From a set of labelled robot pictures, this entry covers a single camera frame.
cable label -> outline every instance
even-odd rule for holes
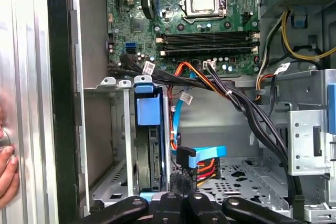
[[[275,71],[274,74],[285,72],[289,68],[289,65],[290,65],[290,62],[282,64],[282,66],[280,68],[278,68],[277,71]]]
[[[142,74],[144,76],[151,76],[155,68],[155,64],[146,61],[145,66],[143,67]]]
[[[180,100],[184,101],[186,104],[190,105],[191,101],[193,100],[193,97],[186,92],[182,92]]]

cable tie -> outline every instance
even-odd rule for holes
[[[232,90],[229,90],[225,93],[225,96],[227,97],[229,94],[232,94]]]

aluminum panel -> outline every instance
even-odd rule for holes
[[[0,104],[20,174],[1,223],[58,223],[47,0],[0,0],[0,9]]]

metal frame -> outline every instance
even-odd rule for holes
[[[58,223],[47,0],[0,0],[0,104],[19,191],[0,223]]]
[[[326,110],[289,111],[289,174],[292,176],[323,175],[330,172],[330,142]],[[314,156],[313,127],[321,127],[321,156]]]

finger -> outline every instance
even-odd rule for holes
[[[6,193],[0,198],[0,209],[6,207],[15,197],[19,188],[19,175],[16,173]]]
[[[13,147],[7,146],[0,152],[0,176],[6,169],[7,161],[12,156],[13,150]]]
[[[3,118],[4,118],[4,112],[2,111],[2,108],[0,106],[0,125],[2,125]]]
[[[15,171],[16,171],[16,167],[17,167],[17,157],[12,157],[4,171],[4,173],[2,173],[1,177],[0,177],[0,197],[2,197],[9,185],[11,184]]]

